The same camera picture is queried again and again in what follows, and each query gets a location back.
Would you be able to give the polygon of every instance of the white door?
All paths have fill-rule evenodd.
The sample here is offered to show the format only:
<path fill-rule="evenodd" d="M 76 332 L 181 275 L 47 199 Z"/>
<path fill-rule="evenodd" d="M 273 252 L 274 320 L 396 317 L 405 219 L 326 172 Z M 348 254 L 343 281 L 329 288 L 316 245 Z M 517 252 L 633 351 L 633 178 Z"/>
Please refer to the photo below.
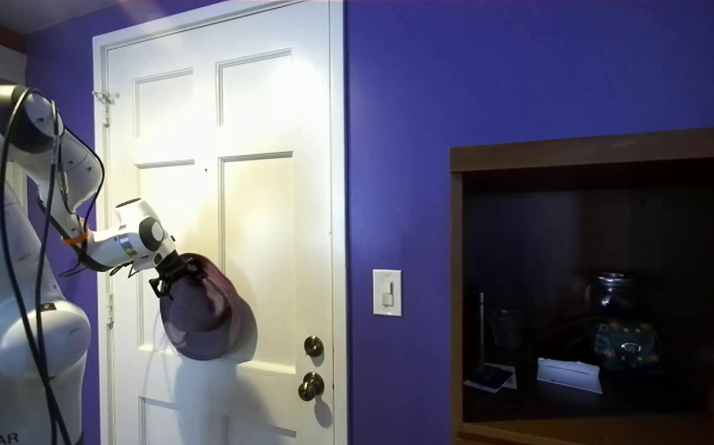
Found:
<path fill-rule="evenodd" d="M 96 88 L 112 99 L 96 109 L 98 228 L 116 228 L 116 203 L 149 199 L 177 249 L 215 260 L 254 314 L 234 354 L 190 361 L 164 336 L 153 271 L 102 280 L 112 445 L 345 443 L 338 9 L 223 3 L 96 36 Z M 305 351 L 308 336 L 321 355 Z M 307 372 L 323 380 L 320 397 L 300 397 Z"/>

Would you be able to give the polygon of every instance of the cabinet shelf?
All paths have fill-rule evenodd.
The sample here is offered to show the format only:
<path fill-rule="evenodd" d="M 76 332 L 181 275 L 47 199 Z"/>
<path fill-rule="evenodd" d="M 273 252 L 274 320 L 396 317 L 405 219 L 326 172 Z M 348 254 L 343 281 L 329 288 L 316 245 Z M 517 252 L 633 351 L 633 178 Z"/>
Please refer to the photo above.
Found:
<path fill-rule="evenodd" d="M 464 145 L 450 172 L 454 439 L 627 443 L 644 430 L 714 443 L 714 128 Z M 643 276 L 638 303 L 660 332 L 663 366 L 605 375 L 604 395 L 541 385 L 539 355 L 583 358 L 548 333 L 583 336 L 594 270 Z M 476 340 L 476 294 L 525 314 L 511 361 Z M 464 388 L 484 358 L 515 364 L 518 391 Z"/>

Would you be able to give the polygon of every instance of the dark wooden cabinet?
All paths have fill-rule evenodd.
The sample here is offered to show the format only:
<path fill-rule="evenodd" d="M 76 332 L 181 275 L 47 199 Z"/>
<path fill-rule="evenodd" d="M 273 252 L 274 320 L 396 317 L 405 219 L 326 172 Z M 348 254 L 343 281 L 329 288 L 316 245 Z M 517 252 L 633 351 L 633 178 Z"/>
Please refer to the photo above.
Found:
<path fill-rule="evenodd" d="M 450 172 L 454 443 L 714 443 L 714 128 L 462 145 Z M 539 383 L 539 355 L 594 358 L 595 270 L 638 276 L 663 361 L 604 395 Z M 491 349 L 480 302 L 521 317 L 518 351 Z M 468 388 L 480 361 L 518 388 Z"/>

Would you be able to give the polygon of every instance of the purple wall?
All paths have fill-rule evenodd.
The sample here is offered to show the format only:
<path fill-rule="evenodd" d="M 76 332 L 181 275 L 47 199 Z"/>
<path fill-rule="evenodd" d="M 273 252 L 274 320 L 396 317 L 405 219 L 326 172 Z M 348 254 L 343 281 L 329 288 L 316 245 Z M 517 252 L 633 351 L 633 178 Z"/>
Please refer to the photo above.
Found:
<path fill-rule="evenodd" d="M 91 141 L 91 34 L 207 0 L 112 6 L 29 36 L 32 87 Z M 450 191 L 458 142 L 714 125 L 714 0 L 352 0 L 352 443 L 450 443 Z M 51 249 L 58 270 L 72 256 Z M 405 317 L 370 314 L 370 270 Z M 95 314 L 95 276 L 64 280 Z M 86 383 L 96 430 L 96 370 Z"/>

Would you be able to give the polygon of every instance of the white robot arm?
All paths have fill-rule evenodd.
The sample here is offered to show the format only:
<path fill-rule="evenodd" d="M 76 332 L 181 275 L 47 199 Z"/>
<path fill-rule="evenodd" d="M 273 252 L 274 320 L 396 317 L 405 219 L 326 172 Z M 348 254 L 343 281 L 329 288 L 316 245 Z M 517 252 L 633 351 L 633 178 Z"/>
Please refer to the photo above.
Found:
<path fill-rule="evenodd" d="M 5 188 L 8 163 L 38 186 L 50 223 L 96 271 L 158 270 L 155 292 L 177 275 L 174 238 L 149 203 L 121 203 L 121 224 L 91 231 L 79 207 L 102 188 L 102 161 L 26 87 L 0 87 L 0 443 L 81 443 L 86 314 L 61 297 L 40 239 Z"/>

